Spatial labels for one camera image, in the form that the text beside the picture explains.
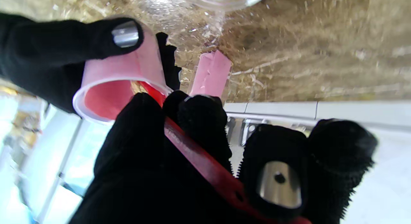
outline knife hole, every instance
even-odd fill
[[[239,192],[235,192],[235,196],[236,198],[240,201],[240,202],[244,202],[244,198],[242,198],[241,194]]]

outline white wall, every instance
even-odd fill
[[[34,217],[40,214],[58,176],[60,164],[79,120],[76,115],[58,110],[43,130],[24,165],[22,172],[28,181],[25,189]]]

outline glove finger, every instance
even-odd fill
[[[8,67],[44,69],[127,54],[136,50],[144,37],[135,20],[118,18],[90,24],[74,20],[23,22],[11,27],[6,39]]]
[[[225,126],[227,114],[219,98],[194,96],[179,105],[179,126],[223,167],[231,171]]]
[[[137,93],[119,113],[94,166],[102,170],[159,169],[163,164],[164,114],[147,93]]]
[[[156,34],[158,47],[160,50],[161,63],[163,65],[164,78],[166,79],[166,84],[173,90],[179,90],[179,72],[181,67],[175,66],[176,60],[174,58],[174,52],[176,47],[172,45],[166,45],[168,35],[163,32]]]
[[[182,91],[174,91],[164,101],[163,111],[166,116],[170,117],[176,124],[179,124],[177,113],[179,111],[179,105],[188,97],[188,94]]]

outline gloved hand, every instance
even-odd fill
[[[95,178],[71,224],[133,218],[152,223],[260,223],[225,202],[171,144],[164,135],[166,116],[231,171],[227,115],[218,98],[191,98],[175,91],[161,108],[148,94],[138,93],[107,134],[94,165]]]
[[[139,31],[138,39],[122,39],[119,31],[124,28]],[[175,47],[166,46],[166,34],[157,38],[166,82],[178,89],[181,69],[174,66]],[[0,13],[0,77],[75,113],[72,99],[81,86],[85,61],[130,53],[143,39],[140,25],[131,18],[37,23]]]

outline black glove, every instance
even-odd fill
[[[132,45],[115,44],[112,31],[134,22],[139,39]],[[175,47],[166,45],[167,35],[157,35],[167,85],[179,89],[174,66]],[[36,23],[25,17],[0,13],[0,76],[50,102],[75,113],[73,96],[81,86],[84,63],[136,50],[144,37],[140,25],[130,18]]]
[[[187,98],[181,91],[173,92],[161,109],[146,93],[133,97],[109,131],[95,162],[95,178],[70,223],[206,223],[246,217],[228,205],[164,136],[168,116],[231,170],[221,102]]]

